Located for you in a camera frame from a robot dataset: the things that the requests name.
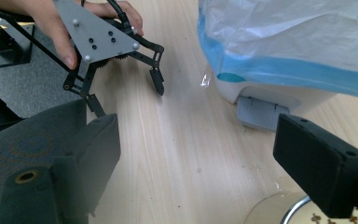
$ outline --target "human hand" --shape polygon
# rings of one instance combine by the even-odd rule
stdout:
[[[143,35],[143,20],[138,11],[127,1],[117,1],[126,12],[131,26]],[[109,3],[97,4],[85,2],[84,7],[99,17],[117,18],[117,13]],[[6,11],[31,16],[36,26],[54,43],[54,47],[63,62],[70,68],[77,66],[77,56],[68,31],[51,0],[0,0],[0,8]]]

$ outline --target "screw hole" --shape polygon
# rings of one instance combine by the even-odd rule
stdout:
[[[37,175],[38,175],[37,171],[27,171],[27,172],[22,173],[21,175],[18,175],[16,177],[15,182],[17,184],[25,184],[25,183],[31,182],[34,179],[36,179]]]

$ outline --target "cable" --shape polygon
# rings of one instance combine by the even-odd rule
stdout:
[[[107,2],[110,4],[110,6],[112,6],[112,8],[117,13],[118,19],[121,21],[121,24],[123,25],[124,33],[130,35],[132,33],[132,28],[129,18],[127,17],[127,14],[121,9],[121,7],[118,5],[116,0],[107,0]]]

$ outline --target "wood grain surface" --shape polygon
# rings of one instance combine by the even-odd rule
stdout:
[[[165,93],[132,58],[97,72],[91,90],[118,114],[122,154],[91,223],[241,224],[263,199],[299,191],[272,157],[275,134],[241,126],[213,82],[200,86],[198,1],[131,4],[145,38],[165,48]],[[358,147],[358,98],[338,95],[301,116]]]

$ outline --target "blue plastic bag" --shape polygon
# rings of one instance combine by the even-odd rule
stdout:
[[[199,0],[217,78],[358,96],[358,1]]]

